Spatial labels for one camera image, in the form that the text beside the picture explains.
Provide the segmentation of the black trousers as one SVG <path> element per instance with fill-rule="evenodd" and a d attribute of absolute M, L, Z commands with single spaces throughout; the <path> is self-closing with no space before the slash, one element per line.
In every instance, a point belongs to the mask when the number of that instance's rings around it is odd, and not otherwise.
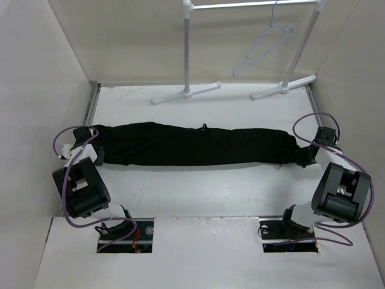
<path fill-rule="evenodd" d="M 183 128 L 155 122 L 96 125 L 92 144 L 107 164 L 128 166 L 216 166 L 242 163 L 315 163 L 318 148 L 297 145 L 286 131 L 266 128 Z"/>

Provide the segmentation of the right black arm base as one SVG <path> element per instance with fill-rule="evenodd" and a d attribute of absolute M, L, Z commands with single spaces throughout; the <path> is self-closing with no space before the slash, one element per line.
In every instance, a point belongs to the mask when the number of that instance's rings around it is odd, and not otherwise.
<path fill-rule="evenodd" d="M 258 236 L 264 253 L 318 253 L 313 232 L 284 227 L 277 218 L 260 219 Z"/>

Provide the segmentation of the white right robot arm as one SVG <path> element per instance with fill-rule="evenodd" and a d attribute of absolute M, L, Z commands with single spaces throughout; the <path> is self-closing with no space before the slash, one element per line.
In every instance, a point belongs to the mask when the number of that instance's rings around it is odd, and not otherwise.
<path fill-rule="evenodd" d="M 286 238 L 308 231 L 316 223 L 359 222 L 371 185 L 371 177 L 341 156 L 336 130 L 321 126 L 313 143 L 297 152 L 295 163 L 303 168 L 318 164 L 323 175 L 310 201 L 292 205 L 283 213 L 279 231 Z"/>

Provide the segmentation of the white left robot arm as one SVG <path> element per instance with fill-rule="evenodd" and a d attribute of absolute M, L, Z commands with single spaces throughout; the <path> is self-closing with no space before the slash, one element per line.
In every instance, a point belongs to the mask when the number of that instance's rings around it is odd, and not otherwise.
<path fill-rule="evenodd" d="M 74 222 L 109 208 L 111 196 L 97 166 L 103 164 L 103 147 L 96 142 L 99 132 L 95 127 L 70 126 L 55 136 L 54 154 L 66 164 L 52 173 L 61 198 L 63 216 L 74 228 L 95 226 L 100 235 L 118 235 L 122 240 L 133 237 L 136 221 L 126 209 L 123 217 L 107 217 L 83 225 Z"/>

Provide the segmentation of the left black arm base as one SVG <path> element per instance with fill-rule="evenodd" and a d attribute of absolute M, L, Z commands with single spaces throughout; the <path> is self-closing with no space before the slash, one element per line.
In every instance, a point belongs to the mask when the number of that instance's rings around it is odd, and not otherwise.
<path fill-rule="evenodd" d="M 97 226 L 97 253 L 152 253 L 155 219 L 135 221 L 137 227 L 133 232 L 134 225 L 129 221 Z"/>

